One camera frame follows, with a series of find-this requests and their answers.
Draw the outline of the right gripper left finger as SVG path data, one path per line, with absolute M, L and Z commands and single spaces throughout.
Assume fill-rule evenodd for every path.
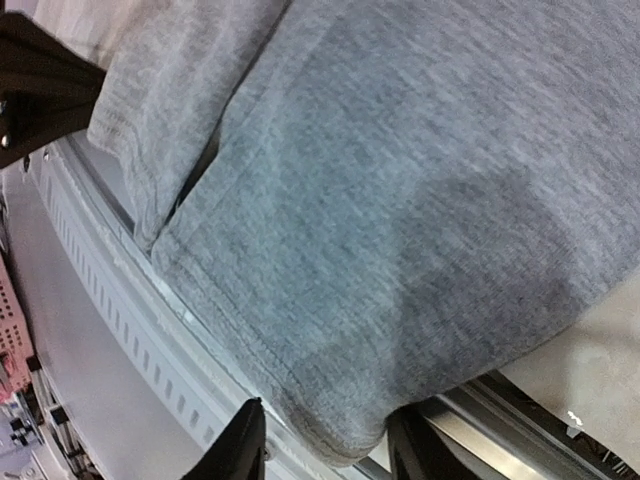
M 264 480 L 266 419 L 260 398 L 247 400 L 183 480 Z

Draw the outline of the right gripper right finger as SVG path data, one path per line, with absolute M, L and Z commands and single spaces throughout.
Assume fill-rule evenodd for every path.
M 416 407 L 387 419 L 391 477 L 395 480 L 475 480 Z

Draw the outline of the grey tank top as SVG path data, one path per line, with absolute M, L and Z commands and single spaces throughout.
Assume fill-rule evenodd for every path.
M 155 272 L 315 456 L 639 264 L 635 1 L 143 1 L 88 139 Z

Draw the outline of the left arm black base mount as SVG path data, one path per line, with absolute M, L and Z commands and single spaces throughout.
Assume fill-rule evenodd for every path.
M 1 13 L 1 167 L 84 130 L 106 71 L 18 11 Z

